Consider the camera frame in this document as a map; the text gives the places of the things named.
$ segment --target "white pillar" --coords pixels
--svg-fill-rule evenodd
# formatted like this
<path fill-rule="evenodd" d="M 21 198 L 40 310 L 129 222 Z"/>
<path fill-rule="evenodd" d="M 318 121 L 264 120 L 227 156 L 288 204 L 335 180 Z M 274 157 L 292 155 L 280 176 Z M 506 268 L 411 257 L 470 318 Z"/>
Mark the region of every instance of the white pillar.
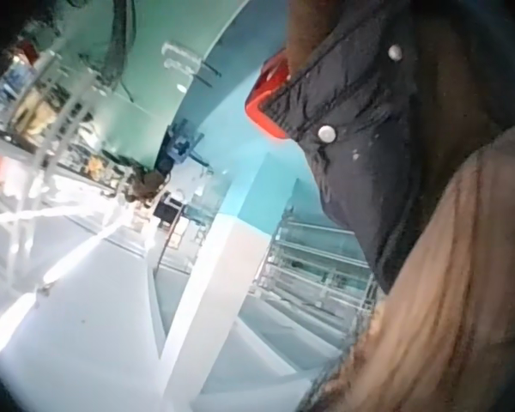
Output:
<path fill-rule="evenodd" d="M 190 403 L 202 390 L 294 183 L 295 176 L 270 156 L 233 182 L 198 254 L 162 352 L 165 402 Z"/>

